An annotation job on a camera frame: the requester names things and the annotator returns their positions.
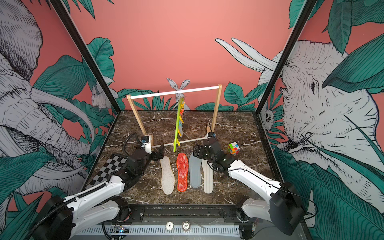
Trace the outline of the green clothes hanger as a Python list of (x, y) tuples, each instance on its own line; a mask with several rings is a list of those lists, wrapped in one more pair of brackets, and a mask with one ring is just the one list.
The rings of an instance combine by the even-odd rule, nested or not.
[(176, 130), (175, 130), (175, 137), (174, 137), (174, 142), (173, 142), (173, 152), (176, 151), (177, 146), (180, 146), (180, 142), (178, 140), (179, 136), (179, 128), (183, 124), (183, 119), (182, 119), (182, 111), (184, 110), (184, 98), (181, 97), (179, 99), (179, 105), (178, 105), (178, 112), (177, 112), (177, 120), (176, 120)]

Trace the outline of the orange-edged felt insole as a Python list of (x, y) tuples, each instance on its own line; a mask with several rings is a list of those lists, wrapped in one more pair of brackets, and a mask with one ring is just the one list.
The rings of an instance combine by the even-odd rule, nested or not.
[(188, 187), (189, 160), (187, 155), (179, 153), (177, 157), (178, 185), (179, 192), (185, 192)]

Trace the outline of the white striped fabric insole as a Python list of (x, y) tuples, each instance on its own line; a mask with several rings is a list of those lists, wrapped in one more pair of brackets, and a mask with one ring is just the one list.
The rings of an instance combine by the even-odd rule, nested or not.
[(204, 192), (211, 194), (213, 192), (214, 171), (207, 160), (202, 160), (204, 172)]

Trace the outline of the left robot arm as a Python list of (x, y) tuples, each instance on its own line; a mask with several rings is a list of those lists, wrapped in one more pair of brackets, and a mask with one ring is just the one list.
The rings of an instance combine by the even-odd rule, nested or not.
[(49, 199), (30, 227), (26, 240), (69, 240), (79, 232), (109, 220), (126, 221), (132, 214), (120, 194), (139, 182), (152, 161), (164, 157), (164, 144), (152, 149), (149, 136), (137, 139), (139, 146), (126, 154), (126, 162), (106, 181), (78, 194)]

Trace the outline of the yellow-edged felt insole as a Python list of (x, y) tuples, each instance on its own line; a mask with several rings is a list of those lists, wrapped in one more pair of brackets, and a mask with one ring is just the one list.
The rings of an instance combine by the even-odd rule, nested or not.
[(160, 160), (161, 168), (162, 168), (162, 189), (166, 195), (170, 195), (174, 191), (175, 187), (175, 176), (171, 168), (170, 158), (164, 156)]

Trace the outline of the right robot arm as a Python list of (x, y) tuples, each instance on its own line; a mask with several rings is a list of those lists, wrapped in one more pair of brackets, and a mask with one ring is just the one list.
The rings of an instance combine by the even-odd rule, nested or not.
[(251, 169), (240, 159), (226, 154), (217, 139), (209, 137), (203, 144), (195, 145), (193, 155), (208, 161), (214, 171), (243, 183), (262, 198), (260, 201), (244, 198), (237, 203), (235, 215), (240, 222), (266, 220), (290, 236), (304, 218), (306, 211), (293, 184), (282, 184)]

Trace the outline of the grey bubbled foam insole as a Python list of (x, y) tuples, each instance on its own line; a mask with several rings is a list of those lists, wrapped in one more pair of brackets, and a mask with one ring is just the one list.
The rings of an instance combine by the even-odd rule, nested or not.
[(202, 160), (191, 154), (189, 158), (190, 185), (198, 189), (201, 185), (201, 166)]

